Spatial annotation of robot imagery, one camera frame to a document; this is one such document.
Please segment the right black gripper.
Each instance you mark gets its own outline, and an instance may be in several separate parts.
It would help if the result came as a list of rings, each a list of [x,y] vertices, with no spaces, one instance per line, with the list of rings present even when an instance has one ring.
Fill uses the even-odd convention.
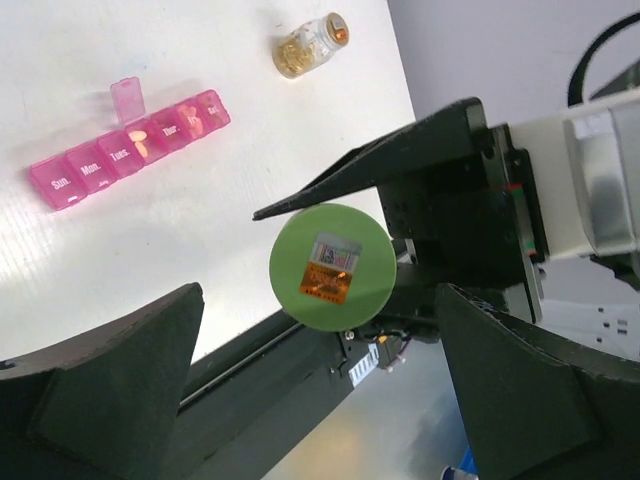
[[[413,264],[536,324],[542,318],[537,266],[548,242],[531,159],[514,146],[507,125],[488,130],[481,145],[486,131],[479,98],[455,101],[350,150],[253,219],[382,185],[387,228]]]

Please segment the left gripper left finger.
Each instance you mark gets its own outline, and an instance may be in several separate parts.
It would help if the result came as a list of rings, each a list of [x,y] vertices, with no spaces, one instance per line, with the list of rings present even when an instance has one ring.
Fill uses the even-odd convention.
[[[199,284],[1,363],[4,479],[157,479],[204,310]]]

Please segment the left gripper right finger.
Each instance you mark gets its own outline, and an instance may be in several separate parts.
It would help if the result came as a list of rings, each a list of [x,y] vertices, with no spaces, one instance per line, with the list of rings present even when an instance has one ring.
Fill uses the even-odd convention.
[[[636,479],[639,364],[449,284],[435,311],[482,479]]]

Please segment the green bottle cap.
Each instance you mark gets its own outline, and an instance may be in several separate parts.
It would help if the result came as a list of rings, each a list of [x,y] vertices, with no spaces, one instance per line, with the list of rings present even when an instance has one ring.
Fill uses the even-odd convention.
[[[325,332],[372,320],[390,299],[396,276],[396,254],[384,228],[340,204],[293,215],[269,259],[271,288],[284,312]]]

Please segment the pink weekly pill organizer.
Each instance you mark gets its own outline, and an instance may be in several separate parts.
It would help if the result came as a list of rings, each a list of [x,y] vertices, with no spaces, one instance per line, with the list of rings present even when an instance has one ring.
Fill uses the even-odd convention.
[[[137,77],[110,86],[119,127],[29,166],[27,178],[58,211],[199,141],[231,123],[219,94],[208,89],[152,114]]]

